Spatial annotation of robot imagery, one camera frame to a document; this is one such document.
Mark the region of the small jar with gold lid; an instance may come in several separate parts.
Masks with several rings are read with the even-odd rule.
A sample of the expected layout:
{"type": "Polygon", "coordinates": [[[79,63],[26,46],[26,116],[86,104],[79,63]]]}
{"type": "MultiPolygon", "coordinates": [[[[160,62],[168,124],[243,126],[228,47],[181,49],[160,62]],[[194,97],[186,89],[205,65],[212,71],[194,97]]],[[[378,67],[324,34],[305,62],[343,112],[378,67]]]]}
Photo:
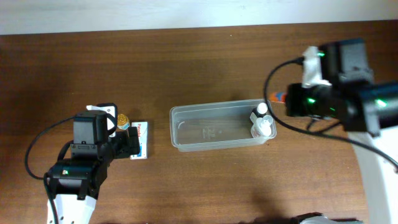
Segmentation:
{"type": "Polygon", "coordinates": [[[125,114],[118,114],[117,127],[122,130],[127,130],[130,127],[129,118],[125,114]]]}

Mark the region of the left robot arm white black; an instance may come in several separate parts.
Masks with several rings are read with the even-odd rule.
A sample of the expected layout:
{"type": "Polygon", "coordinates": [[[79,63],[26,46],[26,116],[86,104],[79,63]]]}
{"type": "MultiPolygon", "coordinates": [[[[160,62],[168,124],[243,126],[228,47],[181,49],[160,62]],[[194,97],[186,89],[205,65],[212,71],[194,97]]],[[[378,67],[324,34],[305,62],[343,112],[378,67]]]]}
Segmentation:
{"type": "Polygon", "coordinates": [[[44,175],[47,223],[89,223],[110,164],[141,151],[136,127],[117,130],[114,103],[88,106],[72,119],[73,140],[44,175]]]}

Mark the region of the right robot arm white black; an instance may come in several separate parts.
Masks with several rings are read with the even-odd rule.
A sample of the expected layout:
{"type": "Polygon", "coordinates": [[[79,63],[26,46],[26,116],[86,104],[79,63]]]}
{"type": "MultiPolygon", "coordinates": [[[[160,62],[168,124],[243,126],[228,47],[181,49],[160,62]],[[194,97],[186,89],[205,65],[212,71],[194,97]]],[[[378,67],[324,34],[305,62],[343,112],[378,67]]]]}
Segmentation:
{"type": "Polygon", "coordinates": [[[354,148],[370,223],[397,223],[397,83],[287,87],[288,116],[337,119],[354,148]]]}

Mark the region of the orange Redoxon tube white cap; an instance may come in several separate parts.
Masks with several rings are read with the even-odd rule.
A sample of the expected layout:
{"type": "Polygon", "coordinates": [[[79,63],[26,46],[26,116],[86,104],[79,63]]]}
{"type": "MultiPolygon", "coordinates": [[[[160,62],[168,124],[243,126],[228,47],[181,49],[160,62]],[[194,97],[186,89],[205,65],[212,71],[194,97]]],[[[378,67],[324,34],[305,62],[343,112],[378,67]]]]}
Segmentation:
{"type": "Polygon", "coordinates": [[[274,92],[270,94],[269,101],[274,103],[285,103],[286,92],[274,92]]]}

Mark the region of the clear spray bottle white label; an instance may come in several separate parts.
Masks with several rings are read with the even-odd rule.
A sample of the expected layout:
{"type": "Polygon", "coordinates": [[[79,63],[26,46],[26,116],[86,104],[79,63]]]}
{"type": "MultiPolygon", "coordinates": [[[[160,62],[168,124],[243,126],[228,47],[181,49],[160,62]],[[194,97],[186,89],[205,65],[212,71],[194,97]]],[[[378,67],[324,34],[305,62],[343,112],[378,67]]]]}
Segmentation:
{"type": "Polygon", "coordinates": [[[251,128],[253,138],[271,137],[274,122],[272,116],[266,114],[263,117],[257,117],[255,113],[251,113],[250,120],[253,123],[251,128]]]}

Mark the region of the white Panadol box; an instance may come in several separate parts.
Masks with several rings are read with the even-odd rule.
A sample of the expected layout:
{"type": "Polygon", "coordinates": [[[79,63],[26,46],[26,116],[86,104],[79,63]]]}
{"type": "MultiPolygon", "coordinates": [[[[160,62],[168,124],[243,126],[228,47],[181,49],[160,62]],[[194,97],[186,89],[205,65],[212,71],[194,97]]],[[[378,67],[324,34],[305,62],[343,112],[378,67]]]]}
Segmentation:
{"type": "Polygon", "coordinates": [[[131,160],[147,159],[148,122],[132,122],[132,127],[137,128],[140,153],[130,156],[131,160]]]}

